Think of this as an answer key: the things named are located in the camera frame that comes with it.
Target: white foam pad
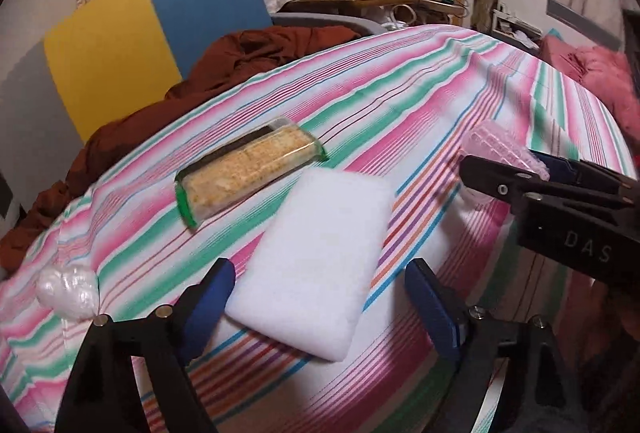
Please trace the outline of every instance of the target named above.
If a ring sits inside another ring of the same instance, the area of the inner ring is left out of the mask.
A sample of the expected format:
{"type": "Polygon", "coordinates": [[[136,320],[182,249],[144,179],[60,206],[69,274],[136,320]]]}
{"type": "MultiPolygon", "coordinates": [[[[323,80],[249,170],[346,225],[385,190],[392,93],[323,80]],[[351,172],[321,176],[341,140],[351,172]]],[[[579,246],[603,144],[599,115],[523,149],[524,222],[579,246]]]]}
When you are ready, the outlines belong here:
{"type": "Polygon", "coordinates": [[[342,361],[369,293],[391,215],[383,178],[304,172],[236,283],[227,315],[328,361],[342,361]]]}

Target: plastic bag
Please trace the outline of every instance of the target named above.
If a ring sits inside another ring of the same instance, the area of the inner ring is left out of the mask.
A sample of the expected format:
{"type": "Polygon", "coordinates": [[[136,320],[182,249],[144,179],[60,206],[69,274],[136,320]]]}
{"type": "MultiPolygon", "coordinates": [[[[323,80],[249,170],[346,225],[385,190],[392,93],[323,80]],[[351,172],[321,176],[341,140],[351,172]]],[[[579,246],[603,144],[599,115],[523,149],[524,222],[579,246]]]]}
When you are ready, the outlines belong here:
{"type": "Polygon", "coordinates": [[[98,277],[88,267],[45,267],[36,280],[36,297],[61,318],[92,319],[100,309],[98,277]]]}

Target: pink plastic container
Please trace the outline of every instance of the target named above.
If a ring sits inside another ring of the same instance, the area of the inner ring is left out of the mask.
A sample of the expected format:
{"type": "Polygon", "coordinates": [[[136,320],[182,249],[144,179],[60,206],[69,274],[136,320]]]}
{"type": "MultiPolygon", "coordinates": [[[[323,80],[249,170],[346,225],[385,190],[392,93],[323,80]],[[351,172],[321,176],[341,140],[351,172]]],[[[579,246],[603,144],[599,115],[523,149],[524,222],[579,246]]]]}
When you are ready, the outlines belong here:
{"type": "MultiPolygon", "coordinates": [[[[516,142],[515,138],[494,120],[482,121],[478,126],[462,137],[460,155],[475,155],[485,159],[501,162],[515,168],[532,171],[549,180],[549,172],[543,162],[539,161],[526,146],[516,142]]],[[[487,204],[494,198],[467,187],[460,191],[463,198],[476,204],[487,204]]]]}

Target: yellow panel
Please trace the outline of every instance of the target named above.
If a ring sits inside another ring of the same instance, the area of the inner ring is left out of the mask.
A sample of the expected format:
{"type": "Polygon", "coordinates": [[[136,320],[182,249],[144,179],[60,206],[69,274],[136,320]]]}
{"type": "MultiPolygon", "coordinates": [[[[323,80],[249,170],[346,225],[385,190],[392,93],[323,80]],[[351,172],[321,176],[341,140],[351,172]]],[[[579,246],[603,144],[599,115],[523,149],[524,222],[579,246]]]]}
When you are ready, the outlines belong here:
{"type": "Polygon", "coordinates": [[[84,142],[182,80],[151,0],[91,0],[47,34],[44,48],[84,142]]]}

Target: chair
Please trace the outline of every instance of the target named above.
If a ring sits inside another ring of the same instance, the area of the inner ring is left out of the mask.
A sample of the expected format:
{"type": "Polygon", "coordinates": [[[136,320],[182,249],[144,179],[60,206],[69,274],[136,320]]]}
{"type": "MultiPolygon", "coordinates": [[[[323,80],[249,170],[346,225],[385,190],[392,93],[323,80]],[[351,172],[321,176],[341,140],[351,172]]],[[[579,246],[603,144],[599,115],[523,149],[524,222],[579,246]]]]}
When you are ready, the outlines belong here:
{"type": "Polygon", "coordinates": [[[263,0],[92,0],[53,28],[0,85],[0,171],[23,207],[66,176],[92,133],[159,101],[217,38],[279,25],[375,22],[269,16],[263,0]]]}

